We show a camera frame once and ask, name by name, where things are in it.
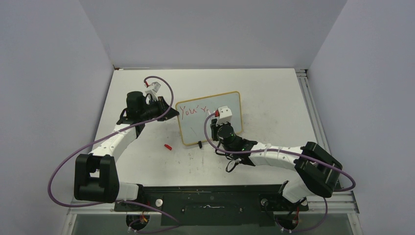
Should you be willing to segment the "yellow framed whiteboard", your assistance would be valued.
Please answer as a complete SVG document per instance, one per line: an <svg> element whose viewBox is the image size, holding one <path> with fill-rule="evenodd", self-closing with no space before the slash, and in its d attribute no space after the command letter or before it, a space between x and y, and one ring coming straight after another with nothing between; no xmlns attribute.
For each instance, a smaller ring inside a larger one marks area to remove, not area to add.
<svg viewBox="0 0 415 235"><path fill-rule="evenodd" d="M232 111L231 125L235 133L243 131L241 95L238 91L210 95L176 104L175 109L180 112L178 116L179 130L182 143L186 146L205 142L203 127L208 117L207 110L214 113L217 108L228 106Z"/></svg>

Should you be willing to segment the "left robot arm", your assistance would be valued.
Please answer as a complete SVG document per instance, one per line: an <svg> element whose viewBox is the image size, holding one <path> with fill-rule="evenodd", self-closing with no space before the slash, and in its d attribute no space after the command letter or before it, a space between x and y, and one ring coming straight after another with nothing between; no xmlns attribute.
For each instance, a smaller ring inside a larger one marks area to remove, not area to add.
<svg viewBox="0 0 415 235"><path fill-rule="evenodd" d="M138 192L139 185L119 180L116 161L128 145L140 136L145 121L154 118L166 121L180 113L170 108L162 96L147 103L146 97L139 91L127 94L126 105L115 125L113 136L89 154L80 154L76 158L75 199L99 203L127 200L127 205L134 211L144 208L146 197Z"/></svg>

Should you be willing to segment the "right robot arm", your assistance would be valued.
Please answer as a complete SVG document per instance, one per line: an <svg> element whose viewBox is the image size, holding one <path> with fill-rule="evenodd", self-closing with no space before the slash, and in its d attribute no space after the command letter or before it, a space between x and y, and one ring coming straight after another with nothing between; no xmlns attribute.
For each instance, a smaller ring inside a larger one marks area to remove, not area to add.
<svg viewBox="0 0 415 235"><path fill-rule="evenodd" d="M278 147L250 141L235 134L230 123L210 122L211 138L218 141L224 155L236 164L278 167L298 174L286 180L277 195L277 204L290 209L303 198L317 195L330 198L335 191L342 165L315 142L300 147Z"/></svg>

